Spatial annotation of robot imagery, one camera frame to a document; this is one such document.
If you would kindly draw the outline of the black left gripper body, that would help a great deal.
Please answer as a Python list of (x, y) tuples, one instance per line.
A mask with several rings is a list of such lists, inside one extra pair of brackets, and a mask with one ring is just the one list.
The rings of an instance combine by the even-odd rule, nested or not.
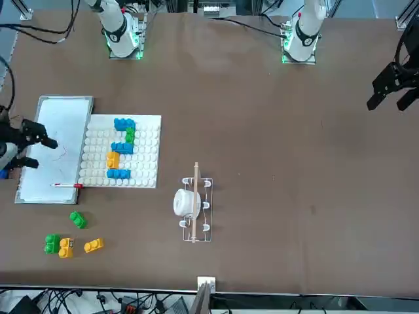
[[(407, 61), (400, 61), (401, 49), (407, 51)], [(397, 44), (395, 57), (396, 85), (406, 85), (418, 77), (418, 22), (409, 22)]]

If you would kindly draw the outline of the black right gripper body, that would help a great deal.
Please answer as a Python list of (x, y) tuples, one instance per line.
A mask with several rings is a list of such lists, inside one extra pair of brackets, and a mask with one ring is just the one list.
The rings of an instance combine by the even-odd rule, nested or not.
[(26, 147), (26, 136), (20, 129), (13, 128), (8, 123), (1, 123), (0, 140), (4, 143), (12, 143), (18, 147), (18, 152), (22, 152)]

